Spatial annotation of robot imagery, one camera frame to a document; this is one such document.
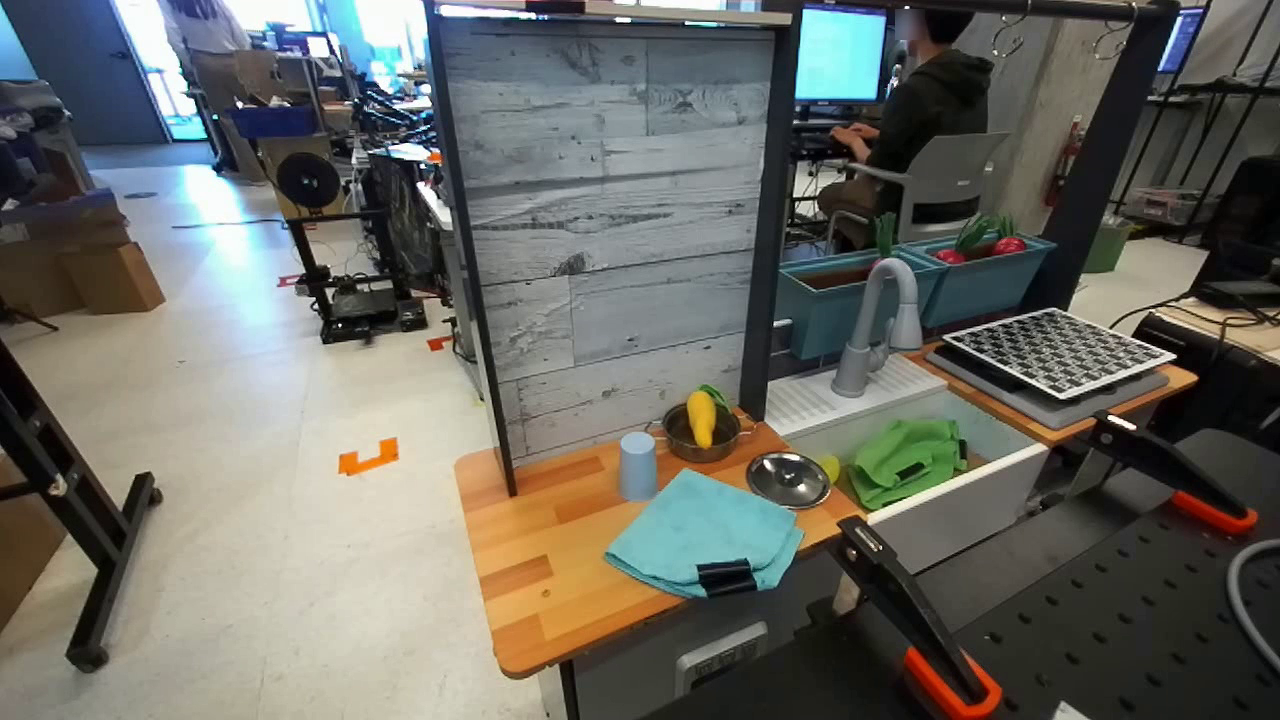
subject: teal cloth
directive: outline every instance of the teal cloth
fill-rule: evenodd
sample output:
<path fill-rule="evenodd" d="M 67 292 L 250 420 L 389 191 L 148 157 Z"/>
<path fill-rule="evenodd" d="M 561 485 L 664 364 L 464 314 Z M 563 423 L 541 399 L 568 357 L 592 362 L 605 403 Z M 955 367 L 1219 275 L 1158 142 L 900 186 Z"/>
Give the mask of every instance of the teal cloth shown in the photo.
<path fill-rule="evenodd" d="M 613 540 L 605 562 L 640 584 L 673 596 L 706 596 L 697 563 L 748 562 L 756 590 L 775 590 L 800 547 L 794 515 L 750 494 L 679 474 L 647 509 Z"/>

